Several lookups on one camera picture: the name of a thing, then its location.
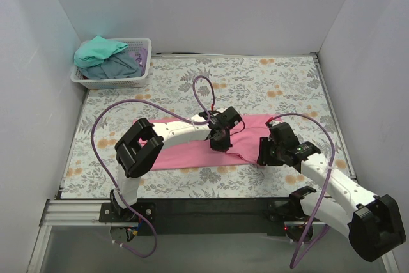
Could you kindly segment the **pink t shirt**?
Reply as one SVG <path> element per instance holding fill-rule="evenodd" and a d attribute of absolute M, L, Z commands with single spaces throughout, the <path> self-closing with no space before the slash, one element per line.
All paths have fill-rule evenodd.
<path fill-rule="evenodd" d="M 259 139 L 269 136 L 266 123 L 273 116 L 244 115 L 242 119 L 244 123 L 231 131 L 233 146 L 227 152 L 213 151 L 209 140 L 191 141 L 169 148 L 153 145 L 136 155 L 137 161 L 130 168 L 130 175 L 138 177 L 150 170 L 256 164 Z"/>

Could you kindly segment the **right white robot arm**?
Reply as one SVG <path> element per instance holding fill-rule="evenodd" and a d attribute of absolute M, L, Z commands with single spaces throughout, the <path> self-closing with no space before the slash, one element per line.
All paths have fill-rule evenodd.
<path fill-rule="evenodd" d="M 301 143 L 288 123 L 266 123 L 268 137 L 260 139 L 257 163 L 289 166 L 321 187 L 305 186 L 278 207 L 280 215 L 296 220 L 318 219 L 344 235 L 355 252 L 372 262 L 406 242 L 399 206 L 388 194 L 378 196 L 340 170 L 330 167 L 320 149 Z"/>

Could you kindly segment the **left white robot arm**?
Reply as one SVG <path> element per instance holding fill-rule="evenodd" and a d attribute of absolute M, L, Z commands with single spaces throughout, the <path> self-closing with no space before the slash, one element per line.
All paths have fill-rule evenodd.
<path fill-rule="evenodd" d="M 115 145 L 116 160 L 122 167 L 118 172 L 118 186 L 111 191 L 113 214 L 123 222 L 135 217 L 137 191 L 141 177 L 149 172 L 161 151 L 192 141 L 209 141 L 216 152 L 226 152 L 231 144 L 231 130 L 242 122 L 236 109 L 203 111 L 186 120 L 151 123 L 137 120 Z"/>

